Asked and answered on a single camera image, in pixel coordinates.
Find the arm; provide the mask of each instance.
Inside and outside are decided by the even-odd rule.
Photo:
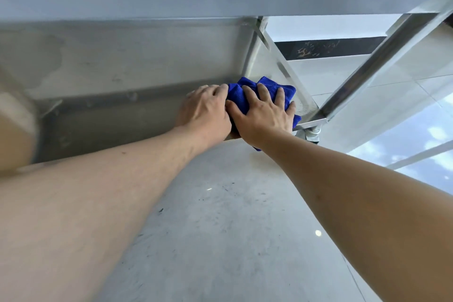
[[[227,92],[213,85],[191,93],[177,127],[161,136],[4,180],[1,299],[92,298],[173,178],[230,132]]]
[[[453,196],[293,137],[295,108],[244,88],[227,110],[242,138],[285,171],[316,218],[383,301],[453,301]]]

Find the floor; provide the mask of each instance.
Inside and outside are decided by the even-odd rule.
[[[450,141],[452,47],[453,30],[435,30],[327,124],[320,145],[387,166]],[[290,64],[321,105],[365,59]],[[400,171],[448,190],[453,151]],[[235,140],[178,175],[96,301],[380,299],[280,168]]]

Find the blue cloth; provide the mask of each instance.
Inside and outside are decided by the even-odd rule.
[[[262,83],[264,86],[267,87],[273,102],[275,101],[275,96],[277,95],[278,88],[283,87],[283,90],[285,91],[285,110],[288,108],[291,99],[294,97],[294,94],[296,93],[296,88],[294,86],[279,85],[275,81],[270,80],[269,78],[266,77],[262,77],[258,81],[258,83]],[[244,115],[246,115],[247,112],[249,111],[249,103],[247,102],[246,95],[244,94],[242,86],[246,85],[250,87],[258,96],[258,89],[256,84],[257,83],[251,81],[250,79],[242,77],[236,84],[229,84],[228,86],[228,96],[226,98],[235,102],[239,110],[241,110]],[[294,116],[293,128],[296,126],[297,123],[300,122],[301,119],[302,119],[301,116],[298,115]],[[233,125],[233,130],[237,130],[233,120],[231,120],[231,122]]]

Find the forearm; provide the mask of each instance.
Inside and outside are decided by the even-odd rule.
[[[177,128],[2,182],[2,298],[91,297],[152,205],[198,153],[196,141]]]
[[[453,299],[450,195],[289,134],[262,149],[384,301]]]

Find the hand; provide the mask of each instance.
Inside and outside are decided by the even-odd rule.
[[[282,88],[277,91],[275,103],[263,84],[258,84],[259,99],[250,87],[243,86],[242,89],[250,105],[247,115],[230,100],[226,102],[226,110],[233,118],[239,134],[248,144],[261,149],[263,141],[269,136],[292,132],[296,104],[291,102],[285,111],[285,92]]]
[[[231,131],[225,111],[228,85],[204,85],[187,95],[176,118],[176,127],[184,127],[195,136],[199,153],[222,142]]]

